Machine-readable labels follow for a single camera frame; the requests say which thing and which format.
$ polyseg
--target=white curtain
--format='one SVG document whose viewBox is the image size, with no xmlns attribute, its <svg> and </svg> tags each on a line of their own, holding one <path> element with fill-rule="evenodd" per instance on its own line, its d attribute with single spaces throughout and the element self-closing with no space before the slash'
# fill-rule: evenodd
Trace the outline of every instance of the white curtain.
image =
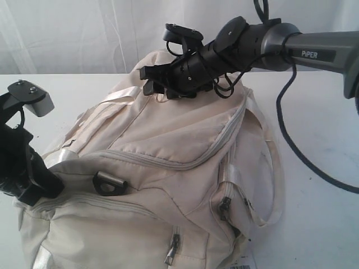
<svg viewBox="0 0 359 269">
<path fill-rule="evenodd" d="M 359 30 L 358 0 L 269 0 L 303 33 Z M 165 23 L 207 43 L 231 18 L 259 23 L 253 0 L 0 0 L 0 73 L 124 73 L 165 47 Z"/>
</svg>

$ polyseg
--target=metal zipper pull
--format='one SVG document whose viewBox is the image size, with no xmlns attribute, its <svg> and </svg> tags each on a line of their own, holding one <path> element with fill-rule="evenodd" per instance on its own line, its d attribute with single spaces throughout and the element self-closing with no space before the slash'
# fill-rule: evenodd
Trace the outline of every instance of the metal zipper pull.
<svg viewBox="0 0 359 269">
<path fill-rule="evenodd" d="M 180 235 L 174 234 L 173 239 L 172 239 L 171 248 L 166 256 L 166 259 L 164 260 L 165 264 L 170 265 L 170 266 L 172 265 L 174 255 L 176 254 L 178 248 L 180 247 L 179 244 L 180 244 Z"/>
<path fill-rule="evenodd" d="M 228 211 L 231 206 L 231 199 L 229 197 L 224 197 L 222 203 L 219 206 L 220 211 L 220 220 L 228 220 Z"/>
</svg>

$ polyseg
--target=backpack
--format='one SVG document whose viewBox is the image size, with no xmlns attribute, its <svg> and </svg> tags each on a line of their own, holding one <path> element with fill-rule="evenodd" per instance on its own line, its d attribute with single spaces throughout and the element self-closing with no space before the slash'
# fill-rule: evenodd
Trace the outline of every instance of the backpack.
<svg viewBox="0 0 359 269">
<path fill-rule="evenodd" d="M 65 189 L 16 202 L 30 268 L 223 268 L 278 221 L 282 168 L 252 90 L 144 96 L 139 68 L 172 60 L 147 55 L 43 156 Z"/>
</svg>

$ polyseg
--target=screw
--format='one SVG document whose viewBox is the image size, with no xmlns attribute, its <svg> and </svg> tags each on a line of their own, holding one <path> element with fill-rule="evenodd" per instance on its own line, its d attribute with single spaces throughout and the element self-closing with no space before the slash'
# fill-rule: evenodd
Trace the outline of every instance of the screw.
<svg viewBox="0 0 359 269">
<path fill-rule="evenodd" d="M 37 92 L 38 89 L 36 87 L 31 87 L 30 88 L 30 93 L 33 94 L 34 92 Z"/>
</svg>

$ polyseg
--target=white table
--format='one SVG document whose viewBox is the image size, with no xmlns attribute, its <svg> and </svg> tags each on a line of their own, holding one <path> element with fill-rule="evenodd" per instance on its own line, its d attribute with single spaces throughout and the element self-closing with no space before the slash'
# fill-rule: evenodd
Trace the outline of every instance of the white table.
<svg viewBox="0 0 359 269">
<path fill-rule="evenodd" d="M 358 268 L 359 196 L 317 177 L 299 161 L 282 138 L 275 99 L 289 72 L 249 73 L 243 83 L 257 101 L 279 139 L 286 174 L 286 209 L 277 225 L 255 240 L 258 269 Z M 0 94 L 19 78 L 49 91 L 55 110 L 44 118 L 26 113 L 31 145 L 42 153 L 77 115 L 92 106 L 122 75 L 0 75 Z M 359 185 L 359 117 L 353 100 L 343 97 L 342 76 L 299 72 L 283 99 L 288 132 L 317 166 L 346 183 Z M 0 268 L 25 268 L 15 210 L 0 194 Z"/>
</svg>

